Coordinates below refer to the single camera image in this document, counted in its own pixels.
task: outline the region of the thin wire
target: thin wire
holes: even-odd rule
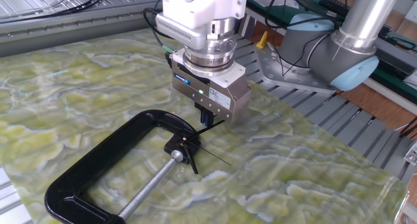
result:
[[[225,161],[225,160],[221,159],[220,157],[218,157],[218,156],[214,155],[213,153],[211,153],[211,152],[209,152],[209,151],[205,150],[203,147],[201,147],[201,146],[199,146],[199,145],[195,145],[195,144],[193,144],[193,143],[192,143],[192,142],[190,142],[190,141],[187,141],[187,143],[189,143],[189,144],[191,144],[191,145],[193,145],[193,146],[195,146],[195,147],[197,147],[197,148],[200,148],[201,150],[203,150],[203,151],[205,151],[205,152],[209,153],[210,155],[214,156],[215,158],[217,158],[217,159],[221,160],[222,162],[224,162],[224,163],[226,163],[226,164],[228,164],[228,165],[232,166],[232,165],[231,165],[230,163],[228,163],[227,161]]]
[[[220,124],[221,124],[221,123],[223,123],[223,122],[224,122],[224,120],[220,120],[220,121],[216,122],[215,124],[213,124],[213,125],[211,125],[211,126],[208,126],[208,127],[204,128],[204,129],[202,129],[202,130],[199,130],[199,131],[195,132],[194,134],[192,134],[191,136],[189,136],[188,138],[183,138],[183,140],[182,140],[182,142],[181,142],[181,143],[186,143],[186,144],[187,144],[187,143],[189,143],[189,144],[191,144],[192,146],[195,146],[195,147],[197,147],[197,148],[200,148],[201,150],[204,150],[205,152],[207,152],[207,153],[209,153],[210,155],[214,156],[215,158],[217,158],[217,159],[221,160],[222,162],[224,162],[224,163],[226,163],[226,164],[228,164],[228,165],[232,166],[232,165],[231,165],[230,163],[228,163],[227,161],[225,161],[225,160],[221,159],[220,157],[218,157],[218,156],[214,155],[213,153],[211,153],[211,152],[207,151],[207,150],[206,150],[206,149],[204,149],[203,147],[201,147],[201,146],[199,146],[199,145],[195,145],[194,143],[192,143],[192,142],[191,142],[191,140],[192,140],[192,139],[194,139],[194,138],[196,138],[198,135],[201,135],[202,133],[207,132],[208,130],[213,129],[214,127],[216,127],[216,126],[220,125]]]
[[[32,9],[21,10],[21,11],[9,13],[9,14],[0,15],[0,19],[9,19],[9,18],[18,17],[18,16],[27,16],[27,15],[31,15],[31,14],[36,14],[37,12],[42,12],[42,11],[48,10],[50,8],[54,8],[58,5],[60,5],[64,1],[65,0],[55,0],[54,2],[50,3],[46,7],[32,8]]]
[[[408,81],[403,81],[403,83],[410,84],[410,85],[413,85],[413,86],[417,87],[417,85],[416,85],[416,84],[409,83]]]

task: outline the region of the green marble surface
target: green marble surface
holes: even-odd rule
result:
[[[232,166],[200,151],[200,173],[176,166],[128,223],[393,222],[404,183],[251,84],[244,116],[201,138]],[[0,163],[41,224],[58,223],[48,186],[135,114],[164,109],[203,127],[149,30],[0,59],[0,100]],[[152,131],[85,198],[117,214],[169,159],[170,137]]]

